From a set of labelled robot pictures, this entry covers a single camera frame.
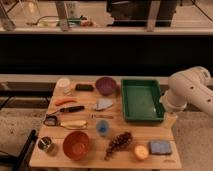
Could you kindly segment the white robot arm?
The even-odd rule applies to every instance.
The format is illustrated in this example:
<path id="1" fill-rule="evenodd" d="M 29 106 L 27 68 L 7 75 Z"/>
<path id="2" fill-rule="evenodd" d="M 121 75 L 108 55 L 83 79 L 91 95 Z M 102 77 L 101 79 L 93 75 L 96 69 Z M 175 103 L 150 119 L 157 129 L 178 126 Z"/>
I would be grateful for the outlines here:
<path id="1" fill-rule="evenodd" d="M 166 114 L 161 126 L 171 129 L 178 118 L 177 114 L 188 103 L 213 117 L 213 90 L 207 87 L 210 80 L 210 72 L 201 66 L 172 74 L 168 78 L 169 89 L 159 99 Z"/>

